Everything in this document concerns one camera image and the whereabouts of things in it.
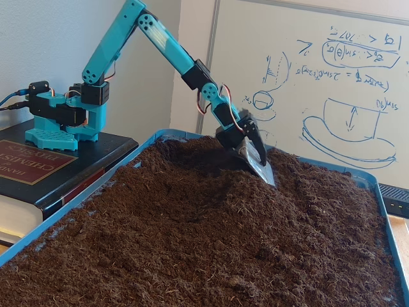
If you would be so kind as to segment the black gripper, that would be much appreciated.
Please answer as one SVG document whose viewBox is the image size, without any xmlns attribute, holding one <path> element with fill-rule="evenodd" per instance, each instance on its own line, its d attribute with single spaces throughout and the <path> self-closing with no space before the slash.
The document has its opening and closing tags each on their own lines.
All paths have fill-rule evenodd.
<svg viewBox="0 0 409 307">
<path fill-rule="evenodd" d="M 273 169 L 266 161 L 266 149 L 256 120 L 246 109 L 239 112 L 239 117 L 237 124 L 243 132 L 234 124 L 227 129 L 219 127 L 215 134 L 217 140 L 224 148 L 235 148 L 237 156 L 244 160 L 259 178 L 275 186 Z"/>
</svg>

